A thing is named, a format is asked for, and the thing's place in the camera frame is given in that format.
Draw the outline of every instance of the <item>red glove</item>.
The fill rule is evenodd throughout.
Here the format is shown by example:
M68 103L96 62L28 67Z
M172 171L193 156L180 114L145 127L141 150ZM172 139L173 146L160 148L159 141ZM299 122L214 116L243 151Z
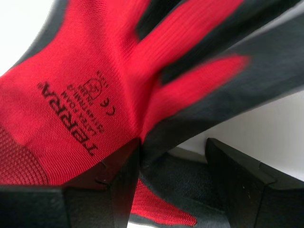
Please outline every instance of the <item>red glove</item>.
M255 66L249 52L206 62L298 1L149 2L58 3L48 28L0 78L1 184L62 184L135 137L147 167L169 148L298 85L274 91L252 81L252 71L244 71ZM151 199L172 217L149 215L143 207ZM141 181L135 202L133 213L157 223L197 223Z

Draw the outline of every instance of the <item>glove finger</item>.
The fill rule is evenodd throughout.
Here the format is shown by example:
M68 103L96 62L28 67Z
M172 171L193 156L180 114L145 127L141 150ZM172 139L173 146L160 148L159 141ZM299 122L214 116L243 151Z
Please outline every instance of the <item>glove finger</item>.
M229 56L203 64L165 86L159 85L150 99L142 129L142 139L145 139L147 133L159 121L174 116L179 110L198 102L223 86L241 72L247 63L247 57Z
M167 14L184 0L151 0L147 10L141 17L136 30L140 40L144 39Z
M249 62L222 86L155 125L143 145L147 164L220 122L302 86L303 25L304 14L222 54L246 56Z
M251 32L280 16L299 0L244 1L239 9L224 23L201 40L179 60L161 72L163 84L168 83L198 63L206 61L240 41Z
M176 61L222 23L242 0L188 0L173 10L133 51L136 75L151 75Z

